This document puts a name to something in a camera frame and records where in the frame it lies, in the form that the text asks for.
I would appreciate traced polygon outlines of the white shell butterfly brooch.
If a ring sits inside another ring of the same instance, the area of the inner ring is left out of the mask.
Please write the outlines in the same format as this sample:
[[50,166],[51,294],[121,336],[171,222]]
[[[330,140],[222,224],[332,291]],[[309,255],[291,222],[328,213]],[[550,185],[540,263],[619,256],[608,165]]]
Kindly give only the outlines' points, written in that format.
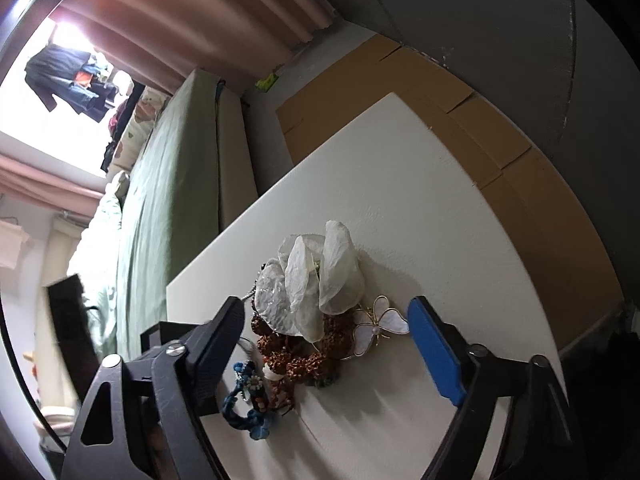
[[382,339],[390,336],[405,336],[409,324],[405,315],[392,305],[386,296],[377,296],[370,308],[358,307],[352,312],[352,348],[346,356],[357,359],[365,356]]

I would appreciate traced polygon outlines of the white fabric flower hairpiece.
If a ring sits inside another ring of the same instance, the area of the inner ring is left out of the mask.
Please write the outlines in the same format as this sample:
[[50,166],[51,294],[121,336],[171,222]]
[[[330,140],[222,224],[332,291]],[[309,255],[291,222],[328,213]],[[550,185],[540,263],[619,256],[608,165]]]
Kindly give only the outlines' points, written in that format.
[[360,303],[366,281],[349,229],[329,220],[322,234],[287,237],[255,282],[253,306],[276,333],[315,344],[324,319]]

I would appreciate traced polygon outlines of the light green blanket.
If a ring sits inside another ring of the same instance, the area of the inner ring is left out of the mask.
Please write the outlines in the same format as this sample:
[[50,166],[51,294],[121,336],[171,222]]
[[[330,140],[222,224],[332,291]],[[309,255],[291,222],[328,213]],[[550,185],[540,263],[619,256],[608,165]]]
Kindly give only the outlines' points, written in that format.
[[119,171],[82,231],[70,258],[67,274],[78,275],[88,331],[99,359],[116,352],[116,280],[122,241],[122,205],[129,188],[129,174]]

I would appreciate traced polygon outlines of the flattened brown cardboard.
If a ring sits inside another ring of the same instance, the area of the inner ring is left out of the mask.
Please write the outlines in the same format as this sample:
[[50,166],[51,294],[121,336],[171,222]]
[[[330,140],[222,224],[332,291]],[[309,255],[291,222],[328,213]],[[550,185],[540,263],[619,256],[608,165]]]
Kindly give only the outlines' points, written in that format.
[[495,351],[555,354],[623,300],[588,214],[547,157],[469,86],[375,35],[277,111],[311,190],[288,222],[344,222],[368,291],[424,296]]

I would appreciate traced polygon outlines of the green covered bed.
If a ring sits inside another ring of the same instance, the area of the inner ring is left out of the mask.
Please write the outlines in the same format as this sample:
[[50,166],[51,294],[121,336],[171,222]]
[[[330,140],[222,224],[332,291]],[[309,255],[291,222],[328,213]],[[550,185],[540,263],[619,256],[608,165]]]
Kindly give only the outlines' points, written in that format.
[[240,98],[194,70],[129,173],[116,280],[116,352],[166,320],[168,284],[257,198]]

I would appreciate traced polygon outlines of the floral pillow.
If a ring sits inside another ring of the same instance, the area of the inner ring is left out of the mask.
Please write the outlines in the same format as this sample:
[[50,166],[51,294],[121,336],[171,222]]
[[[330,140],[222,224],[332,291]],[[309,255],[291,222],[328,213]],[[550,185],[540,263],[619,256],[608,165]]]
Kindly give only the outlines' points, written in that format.
[[169,100],[169,94],[151,87],[141,91],[114,148],[107,166],[108,174],[112,176],[120,170],[132,169]]

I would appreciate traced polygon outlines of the green yellow floor item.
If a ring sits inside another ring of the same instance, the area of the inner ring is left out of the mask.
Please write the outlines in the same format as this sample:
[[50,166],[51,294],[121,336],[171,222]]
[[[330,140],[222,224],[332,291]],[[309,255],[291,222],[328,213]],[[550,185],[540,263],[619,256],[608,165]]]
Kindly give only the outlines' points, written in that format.
[[255,87],[262,92],[268,92],[273,87],[273,85],[278,81],[278,79],[279,77],[277,74],[271,73],[268,76],[265,76],[265,78],[262,78],[256,81]]

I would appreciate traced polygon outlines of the hanging dark clothes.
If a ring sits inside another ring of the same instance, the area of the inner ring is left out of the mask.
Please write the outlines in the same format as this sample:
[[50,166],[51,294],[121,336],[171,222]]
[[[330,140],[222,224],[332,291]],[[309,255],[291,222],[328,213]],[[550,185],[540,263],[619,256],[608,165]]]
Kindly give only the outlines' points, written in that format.
[[100,122],[113,107],[118,87],[101,79],[102,66],[91,51],[47,44],[25,66],[25,82],[48,112],[59,98],[76,114]]

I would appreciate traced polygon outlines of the pink curtain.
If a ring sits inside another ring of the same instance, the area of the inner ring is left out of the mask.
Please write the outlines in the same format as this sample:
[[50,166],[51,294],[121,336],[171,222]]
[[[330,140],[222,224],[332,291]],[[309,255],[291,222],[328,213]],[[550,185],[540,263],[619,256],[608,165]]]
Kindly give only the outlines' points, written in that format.
[[79,27],[135,80],[175,92],[202,68],[243,92],[331,26],[326,0],[63,0],[50,17]]

